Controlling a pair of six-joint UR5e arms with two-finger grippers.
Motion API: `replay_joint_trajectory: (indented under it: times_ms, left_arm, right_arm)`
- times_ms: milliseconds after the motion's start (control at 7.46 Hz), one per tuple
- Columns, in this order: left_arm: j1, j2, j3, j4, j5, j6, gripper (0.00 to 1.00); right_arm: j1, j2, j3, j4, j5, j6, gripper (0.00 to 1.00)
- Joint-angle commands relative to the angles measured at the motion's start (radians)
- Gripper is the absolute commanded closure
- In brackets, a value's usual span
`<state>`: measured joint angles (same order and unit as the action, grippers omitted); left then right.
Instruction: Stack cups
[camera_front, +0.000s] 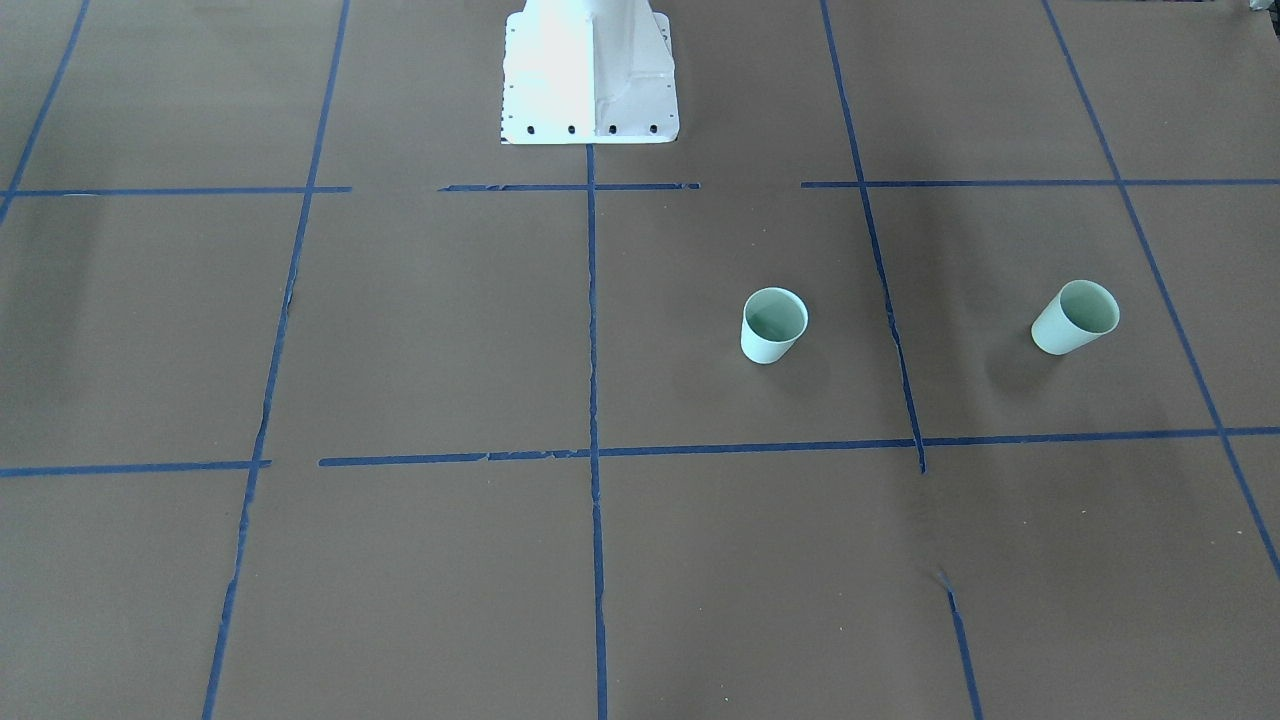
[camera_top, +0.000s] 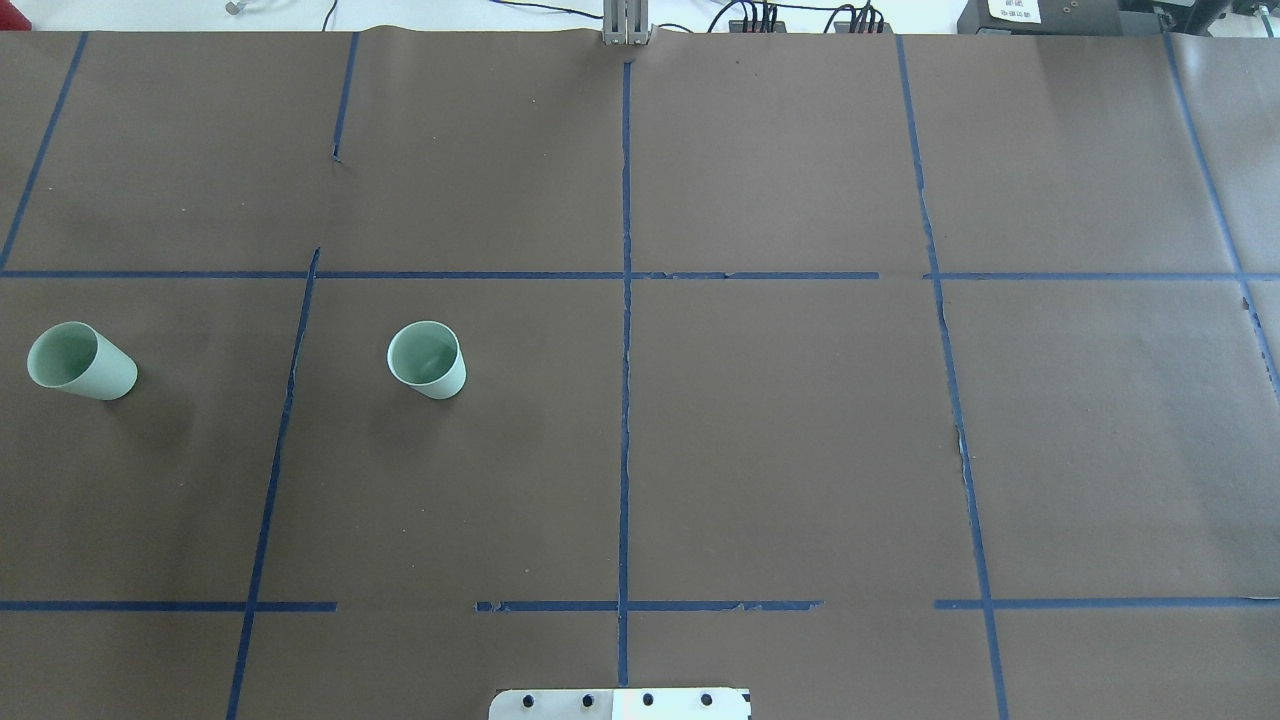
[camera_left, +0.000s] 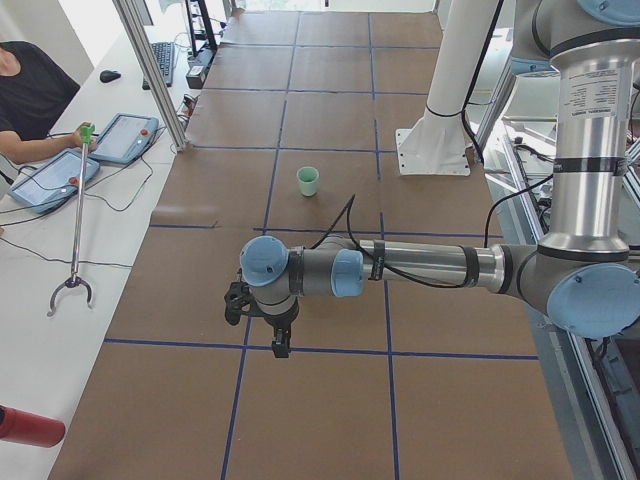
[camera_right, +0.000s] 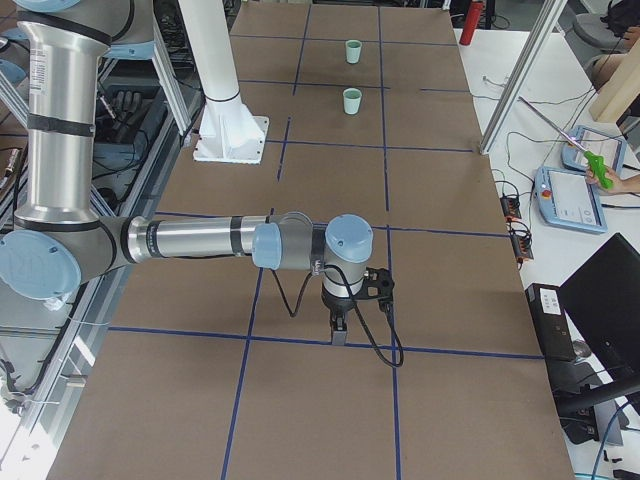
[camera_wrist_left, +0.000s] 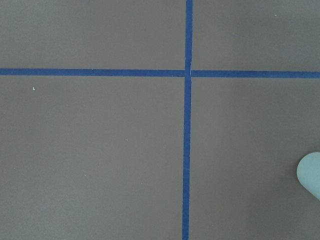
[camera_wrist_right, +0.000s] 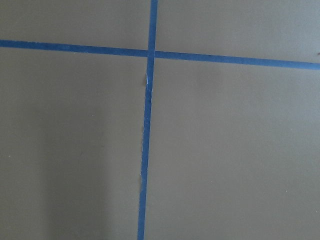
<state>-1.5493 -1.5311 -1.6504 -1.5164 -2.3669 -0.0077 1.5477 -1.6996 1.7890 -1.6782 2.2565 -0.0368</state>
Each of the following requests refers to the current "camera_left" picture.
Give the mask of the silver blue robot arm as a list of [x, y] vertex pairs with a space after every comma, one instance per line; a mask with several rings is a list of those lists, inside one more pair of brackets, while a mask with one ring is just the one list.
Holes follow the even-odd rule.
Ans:
[[250, 240], [225, 295], [225, 318], [263, 318], [276, 357], [289, 355], [302, 296], [358, 296], [366, 281], [400, 278], [431, 288], [483, 287], [518, 298], [557, 327], [606, 338], [639, 316], [639, 276], [627, 263], [617, 216], [633, 66], [635, 1], [520, 1], [512, 60], [518, 74], [560, 76], [548, 232], [533, 246], [358, 241], [325, 234], [309, 248]]

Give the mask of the person's forearm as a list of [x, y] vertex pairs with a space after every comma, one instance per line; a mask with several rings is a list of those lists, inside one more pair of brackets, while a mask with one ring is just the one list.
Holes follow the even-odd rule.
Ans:
[[1, 154], [15, 164], [26, 164], [46, 160], [66, 148], [75, 146], [73, 136], [41, 140], [22, 140], [14, 131], [0, 134]]

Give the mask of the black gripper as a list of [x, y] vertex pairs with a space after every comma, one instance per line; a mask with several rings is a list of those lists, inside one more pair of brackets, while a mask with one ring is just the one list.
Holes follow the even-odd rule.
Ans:
[[271, 349], [275, 358], [288, 358], [291, 352], [291, 327], [299, 314], [299, 303], [294, 298], [289, 306], [276, 313], [268, 313], [266, 306], [260, 306], [250, 291], [249, 284], [242, 279], [242, 270], [237, 271], [224, 295], [224, 316], [228, 324], [235, 326], [242, 316], [263, 318], [273, 329]]

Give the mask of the person's hand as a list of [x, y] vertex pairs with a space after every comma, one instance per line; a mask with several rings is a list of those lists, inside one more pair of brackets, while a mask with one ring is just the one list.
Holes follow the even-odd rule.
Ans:
[[66, 136], [65, 145], [67, 148], [81, 148], [87, 146], [90, 151], [96, 148], [94, 140], [95, 125], [83, 122], [72, 133]]

